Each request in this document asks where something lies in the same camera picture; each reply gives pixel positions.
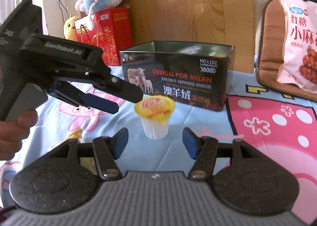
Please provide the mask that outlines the person's left hand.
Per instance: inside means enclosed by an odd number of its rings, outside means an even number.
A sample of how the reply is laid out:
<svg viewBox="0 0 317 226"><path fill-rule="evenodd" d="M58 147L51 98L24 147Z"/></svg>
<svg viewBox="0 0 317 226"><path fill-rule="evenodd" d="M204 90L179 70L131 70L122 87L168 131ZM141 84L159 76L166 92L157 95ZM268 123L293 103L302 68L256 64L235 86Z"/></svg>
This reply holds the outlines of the person's left hand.
<svg viewBox="0 0 317 226"><path fill-rule="evenodd" d="M22 114L17 121L3 122L0 128L0 157L1 161L9 161L21 150L23 140L30 134L31 127L38 121L38 114L35 110Z"/></svg>

